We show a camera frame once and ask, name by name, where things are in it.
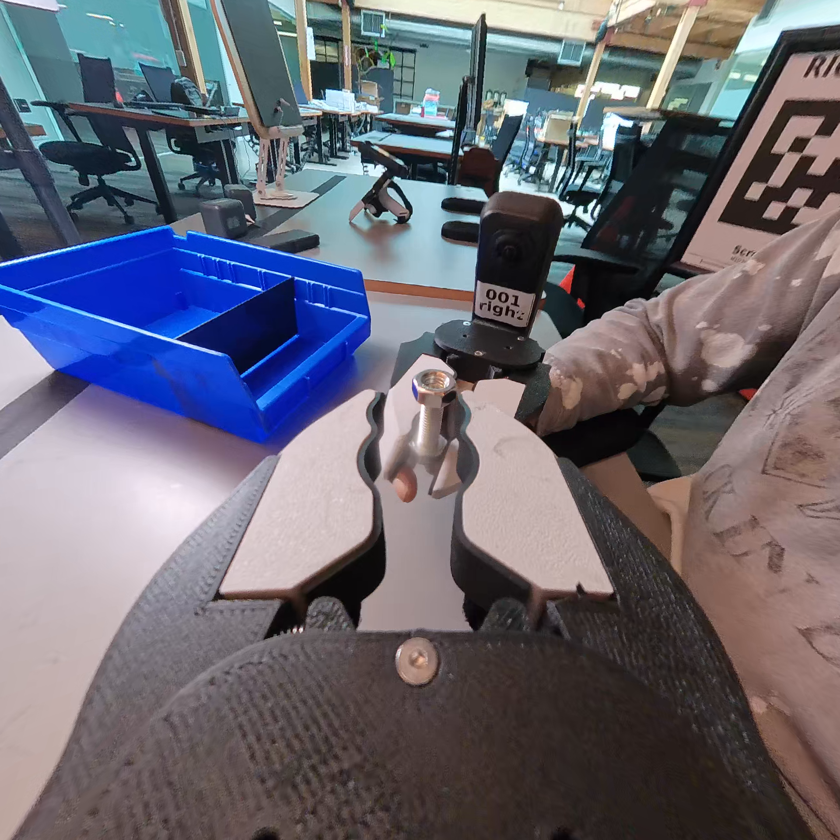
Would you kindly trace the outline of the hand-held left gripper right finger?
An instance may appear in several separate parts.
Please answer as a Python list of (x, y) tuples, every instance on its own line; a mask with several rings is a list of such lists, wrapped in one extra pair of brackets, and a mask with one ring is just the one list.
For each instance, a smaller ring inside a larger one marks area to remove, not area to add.
[(450, 569), (475, 608), (501, 599), (537, 622), (549, 602), (608, 602), (615, 587), (569, 478), (579, 476), (529, 427), (466, 392), (458, 398), (458, 476)]

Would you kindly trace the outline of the wooden board with dark back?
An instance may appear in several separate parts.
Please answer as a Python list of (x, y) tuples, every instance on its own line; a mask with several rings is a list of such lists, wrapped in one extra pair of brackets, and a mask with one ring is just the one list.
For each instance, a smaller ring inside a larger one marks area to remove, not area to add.
[(259, 140), (255, 203), (300, 209), (318, 198), (285, 184), (290, 141), (302, 135), (301, 113), (267, 1), (212, 1), (248, 120)]

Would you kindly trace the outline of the wooden top office desk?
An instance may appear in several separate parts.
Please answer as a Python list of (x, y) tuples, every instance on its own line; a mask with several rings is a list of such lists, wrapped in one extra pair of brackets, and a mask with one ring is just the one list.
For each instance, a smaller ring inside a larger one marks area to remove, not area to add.
[(190, 119), (155, 110), (116, 108), (104, 103), (58, 102), (55, 107), (68, 116), (113, 119), (124, 128), (132, 129), (138, 137), (143, 168), (150, 177), (156, 204), (166, 223), (177, 220), (172, 195), (165, 180), (151, 132), (173, 129), (190, 134), (199, 144), (208, 144), (217, 163), (222, 183), (239, 181), (236, 140), (248, 136), (250, 123), (246, 117), (209, 116)]

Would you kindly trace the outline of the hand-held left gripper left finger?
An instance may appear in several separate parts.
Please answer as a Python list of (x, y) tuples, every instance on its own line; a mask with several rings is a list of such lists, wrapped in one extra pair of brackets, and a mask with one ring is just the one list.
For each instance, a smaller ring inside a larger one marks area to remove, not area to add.
[(365, 390), (303, 429), (280, 453), (218, 593), (304, 607), (331, 595), (362, 603), (385, 574), (379, 421)]

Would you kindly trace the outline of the spare hand-held gripper device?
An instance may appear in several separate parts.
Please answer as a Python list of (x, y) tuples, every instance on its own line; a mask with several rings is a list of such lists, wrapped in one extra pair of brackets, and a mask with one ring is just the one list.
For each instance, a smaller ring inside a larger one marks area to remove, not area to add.
[(363, 162), (372, 162), (381, 166), (384, 171), (360, 201), (353, 206), (349, 222), (352, 224), (357, 216), (364, 213), (377, 219), (384, 214), (390, 214), (398, 225), (407, 224), (412, 218), (413, 206), (401, 184), (397, 182), (407, 177), (407, 168), (396, 157), (370, 141), (361, 142), (359, 150)]

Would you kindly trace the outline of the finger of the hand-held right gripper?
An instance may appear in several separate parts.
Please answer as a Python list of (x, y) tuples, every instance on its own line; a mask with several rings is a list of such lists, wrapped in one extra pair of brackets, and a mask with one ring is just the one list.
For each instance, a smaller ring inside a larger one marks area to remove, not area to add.
[[(509, 379), (483, 380), (475, 384), (465, 383), (458, 387), (461, 396), (469, 393), (473, 396), (467, 398), (467, 407), (473, 412), (477, 405), (493, 405), (500, 413), (509, 417), (515, 417), (525, 391), (525, 384)], [(467, 429), (465, 436), (467, 448), (462, 459), (459, 460), (459, 447), (462, 442), (460, 433), (461, 424), (466, 415), (462, 406), (453, 400), (444, 408), (441, 435), (445, 440), (443, 453), (438, 458), (434, 467), (434, 477), (429, 488), (430, 497), (448, 497), (462, 487), (463, 480), (459, 474), (458, 465), (462, 465), (466, 473), (477, 478), (480, 469), (481, 451), (474, 437), (477, 431), (472, 423)]]
[(412, 448), (413, 433), (416, 429), (419, 404), (412, 392), (412, 380), (417, 372), (438, 370), (438, 359), (420, 355), (409, 370), (388, 392), (384, 409), (384, 477), (392, 482), (395, 473), (401, 468), (414, 469), (425, 467), (436, 459), (423, 461)]

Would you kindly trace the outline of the black mesh office chair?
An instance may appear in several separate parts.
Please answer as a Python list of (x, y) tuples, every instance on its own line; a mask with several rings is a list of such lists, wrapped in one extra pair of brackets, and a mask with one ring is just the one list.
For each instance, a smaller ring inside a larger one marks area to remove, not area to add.
[(553, 260), (572, 265), (572, 281), (570, 290), (549, 285), (543, 309), (562, 338), (655, 294), (697, 227), (692, 216), (731, 126), (693, 114), (666, 120), (583, 241), (557, 244)]

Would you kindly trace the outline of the steel hex nut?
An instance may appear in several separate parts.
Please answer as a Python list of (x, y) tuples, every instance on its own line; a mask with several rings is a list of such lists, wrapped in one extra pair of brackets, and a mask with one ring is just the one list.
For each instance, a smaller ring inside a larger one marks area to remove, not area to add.
[(455, 399), (457, 378), (450, 372), (426, 369), (414, 375), (412, 392), (420, 406), (440, 408)]

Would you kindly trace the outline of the steel hex bolt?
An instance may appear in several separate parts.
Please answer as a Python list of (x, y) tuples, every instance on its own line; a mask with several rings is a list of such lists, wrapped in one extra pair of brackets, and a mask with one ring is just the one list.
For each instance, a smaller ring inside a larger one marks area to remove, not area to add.
[(444, 400), (440, 396), (429, 396), (419, 403), (412, 439), (413, 451), (419, 459), (430, 461), (444, 453), (448, 442), (442, 435), (444, 414)]

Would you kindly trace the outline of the black framed marker tag board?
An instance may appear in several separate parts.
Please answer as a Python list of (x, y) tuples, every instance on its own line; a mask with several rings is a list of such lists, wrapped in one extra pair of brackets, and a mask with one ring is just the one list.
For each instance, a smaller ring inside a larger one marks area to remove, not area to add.
[(744, 264), (839, 205), (839, 27), (785, 30), (681, 231), (679, 277)]

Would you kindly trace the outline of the black metal pole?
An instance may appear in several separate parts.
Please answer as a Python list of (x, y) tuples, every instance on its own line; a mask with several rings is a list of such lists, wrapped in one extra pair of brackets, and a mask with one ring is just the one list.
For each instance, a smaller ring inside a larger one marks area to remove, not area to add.
[(81, 244), (81, 237), (56, 189), (46, 159), (35, 147), (4, 83), (1, 83), (1, 124), (10, 148), (1, 149), (1, 169), (20, 171), (34, 193), (62, 248)]

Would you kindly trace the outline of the black flat device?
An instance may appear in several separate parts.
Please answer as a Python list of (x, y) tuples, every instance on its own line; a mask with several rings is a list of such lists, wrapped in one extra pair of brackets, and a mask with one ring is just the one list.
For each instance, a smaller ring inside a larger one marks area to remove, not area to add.
[(279, 233), (264, 234), (249, 241), (250, 244), (292, 255), (320, 248), (320, 236), (297, 228)]

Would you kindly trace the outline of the black bin divider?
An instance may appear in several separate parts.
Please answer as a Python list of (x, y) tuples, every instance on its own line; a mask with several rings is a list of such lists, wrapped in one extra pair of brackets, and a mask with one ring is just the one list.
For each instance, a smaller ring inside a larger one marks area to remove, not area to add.
[(295, 283), (286, 278), (177, 339), (226, 355), (243, 375), (298, 334)]

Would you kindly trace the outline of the blue plastic bin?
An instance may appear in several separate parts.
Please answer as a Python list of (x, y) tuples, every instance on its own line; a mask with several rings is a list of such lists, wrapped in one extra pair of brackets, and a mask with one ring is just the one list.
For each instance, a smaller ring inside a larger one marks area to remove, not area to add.
[[(297, 335), (247, 373), (177, 339), (289, 277)], [(357, 269), (171, 227), (3, 262), (1, 309), (54, 370), (256, 443), (371, 335)]]

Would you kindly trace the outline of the black monitor on stand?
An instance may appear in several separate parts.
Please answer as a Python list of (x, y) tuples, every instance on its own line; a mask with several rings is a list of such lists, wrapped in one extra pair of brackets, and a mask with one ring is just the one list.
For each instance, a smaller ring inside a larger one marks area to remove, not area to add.
[(480, 120), (481, 95), (487, 52), (487, 16), (481, 14), (471, 30), (469, 70), (463, 77), (458, 94), (458, 106), (453, 135), (453, 148), (447, 168), (447, 184), (456, 184), (461, 153), (476, 145)]

